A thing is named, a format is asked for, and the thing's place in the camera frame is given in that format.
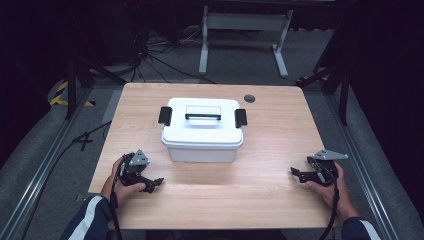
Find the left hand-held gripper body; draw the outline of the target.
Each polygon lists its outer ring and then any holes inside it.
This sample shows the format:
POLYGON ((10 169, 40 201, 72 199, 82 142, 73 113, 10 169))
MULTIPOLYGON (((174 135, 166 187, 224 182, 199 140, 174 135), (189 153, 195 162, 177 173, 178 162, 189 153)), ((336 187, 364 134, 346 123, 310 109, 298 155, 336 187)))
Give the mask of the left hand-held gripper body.
POLYGON ((150 184, 149 179, 143 177, 141 172, 150 163, 141 149, 136 152, 124 154, 118 167, 118 178, 124 186, 136 183, 150 184))

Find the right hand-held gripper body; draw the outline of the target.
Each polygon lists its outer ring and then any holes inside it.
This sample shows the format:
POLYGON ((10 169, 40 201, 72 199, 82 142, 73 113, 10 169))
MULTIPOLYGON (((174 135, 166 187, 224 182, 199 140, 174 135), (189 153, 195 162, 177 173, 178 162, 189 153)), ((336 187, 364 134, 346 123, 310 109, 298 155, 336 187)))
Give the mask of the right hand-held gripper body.
POLYGON ((308 156, 307 162, 314 169, 315 175, 319 177, 321 186, 330 186, 338 178, 338 170, 335 166, 336 160, 347 160, 348 155, 330 150, 320 150, 308 156))

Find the white plastic storage box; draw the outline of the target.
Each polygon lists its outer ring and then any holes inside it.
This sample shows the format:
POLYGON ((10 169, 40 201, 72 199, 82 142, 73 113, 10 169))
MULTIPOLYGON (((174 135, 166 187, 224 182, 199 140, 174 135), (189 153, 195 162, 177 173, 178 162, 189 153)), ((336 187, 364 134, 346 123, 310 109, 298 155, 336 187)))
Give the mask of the white plastic storage box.
POLYGON ((168 148, 173 161, 198 163, 231 163, 237 148, 168 148))

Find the black box latch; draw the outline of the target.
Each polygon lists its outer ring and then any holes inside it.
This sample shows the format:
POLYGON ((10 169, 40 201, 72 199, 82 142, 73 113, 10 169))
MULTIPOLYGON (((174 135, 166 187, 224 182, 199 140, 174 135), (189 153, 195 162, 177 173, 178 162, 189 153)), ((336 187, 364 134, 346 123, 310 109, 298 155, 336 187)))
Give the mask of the black box latch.
POLYGON ((235 115, 235 127, 242 128, 248 124, 247 121, 247 112, 245 109, 236 109, 234 111, 235 115))
POLYGON ((158 123, 164 126, 171 125, 173 109, 169 106, 162 106, 159 113, 158 123))

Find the white box lid with handle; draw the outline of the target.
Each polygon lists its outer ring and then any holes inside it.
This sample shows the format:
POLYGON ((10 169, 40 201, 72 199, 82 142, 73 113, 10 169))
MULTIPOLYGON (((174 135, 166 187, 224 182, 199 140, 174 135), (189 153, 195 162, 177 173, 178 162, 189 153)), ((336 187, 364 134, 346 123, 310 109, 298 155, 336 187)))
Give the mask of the white box lid with handle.
POLYGON ((162 130, 162 142, 168 148, 239 148, 243 129, 235 127, 233 99, 172 98, 170 126, 162 130))

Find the person's left hand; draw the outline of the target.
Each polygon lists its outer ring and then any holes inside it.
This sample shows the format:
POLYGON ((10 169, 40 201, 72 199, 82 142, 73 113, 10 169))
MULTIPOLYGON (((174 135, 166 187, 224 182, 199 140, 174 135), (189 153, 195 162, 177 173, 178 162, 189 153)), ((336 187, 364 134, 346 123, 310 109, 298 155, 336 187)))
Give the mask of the person's left hand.
POLYGON ((117 198, 118 204, 123 204, 131 195, 141 192, 145 189, 144 183, 137 183, 130 186, 124 186, 120 181, 114 182, 115 174, 120 165, 121 159, 117 159, 113 164, 112 170, 108 178, 106 179, 100 195, 106 199, 110 199, 111 192, 114 191, 117 198))

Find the black metal stand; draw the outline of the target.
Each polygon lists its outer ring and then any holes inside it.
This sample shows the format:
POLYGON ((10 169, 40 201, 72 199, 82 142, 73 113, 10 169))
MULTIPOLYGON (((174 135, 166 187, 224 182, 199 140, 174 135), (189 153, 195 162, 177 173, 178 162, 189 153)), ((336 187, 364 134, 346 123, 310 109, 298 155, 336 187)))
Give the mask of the black metal stand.
POLYGON ((68 65, 68 106, 66 119, 70 119, 77 108, 77 90, 76 82, 79 81, 83 88, 92 88, 94 78, 89 69, 92 68, 101 75, 111 79, 119 85, 125 85, 126 81, 115 75, 106 68, 96 65, 83 57, 72 57, 68 65))
POLYGON ((340 89, 338 115, 342 124, 346 126, 350 75, 345 66, 331 66, 318 71, 310 77, 301 77, 296 81, 295 85, 304 88, 324 77, 327 78, 321 87, 321 92, 324 95, 333 95, 337 89, 340 89))

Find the yellow black floor tape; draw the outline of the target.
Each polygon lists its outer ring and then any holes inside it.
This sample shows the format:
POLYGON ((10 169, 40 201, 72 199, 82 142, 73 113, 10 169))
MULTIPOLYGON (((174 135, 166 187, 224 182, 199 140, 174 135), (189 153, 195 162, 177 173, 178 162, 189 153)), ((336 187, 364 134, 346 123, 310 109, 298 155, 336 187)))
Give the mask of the yellow black floor tape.
POLYGON ((68 89, 68 81, 63 80, 60 85, 58 86, 57 90, 55 91, 52 99, 50 100, 50 105, 61 105, 61 106, 68 106, 69 102, 67 100, 64 100, 62 98, 62 95, 64 92, 68 89))

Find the metal floor rail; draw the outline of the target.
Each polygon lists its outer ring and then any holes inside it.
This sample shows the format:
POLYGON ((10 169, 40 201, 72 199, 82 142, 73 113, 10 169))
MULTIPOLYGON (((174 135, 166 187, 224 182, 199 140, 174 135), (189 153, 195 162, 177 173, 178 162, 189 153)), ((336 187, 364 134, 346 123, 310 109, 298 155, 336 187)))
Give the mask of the metal floor rail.
POLYGON ((24 193, 5 224, 4 229, 0 232, 0 240, 13 240, 18 238, 19 234, 24 235, 26 233, 50 174, 59 158, 70 147, 70 145, 64 146, 65 139, 91 92, 91 89, 81 90, 77 97, 76 111, 70 119, 63 120, 48 151, 43 156, 37 169, 32 172, 31 179, 26 185, 24 193))
POLYGON ((355 174, 364 191, 364 195, 376 219, 381 235, 385 240, 399 240, 398 234, 392 224, 387 211, 382 203, 379 193, 372 182, 371 176, 363 162, 363 159, 357 149, 352 135, 347 126, 345 126, 339 117, 338 105, 332 96, 325 96, 325 101, 330 109, 333 119, 336 121, 338 130, 347 145, 348 154, 352 161, 355 174))

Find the white metal desk frame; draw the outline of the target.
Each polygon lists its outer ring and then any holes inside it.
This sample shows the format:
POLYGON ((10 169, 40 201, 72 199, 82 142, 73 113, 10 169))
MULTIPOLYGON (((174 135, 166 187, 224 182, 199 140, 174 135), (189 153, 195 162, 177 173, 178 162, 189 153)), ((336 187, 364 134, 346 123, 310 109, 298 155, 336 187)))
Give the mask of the white metal desk frame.
POLYGON ((202 16, 202 48, 198 68, 199 74, 205 75, 207 73, 209 30, 278 31, 279 40, 276 44, 272 45, 271 49, 280 76, 282 78, 287 78, 288 70, 283 59, 282 48, 289 30, 292 15, 292 10, 288 10, 282 15, 216 13, 211 12, 210 8, 205 5, 203 7, 202 16))

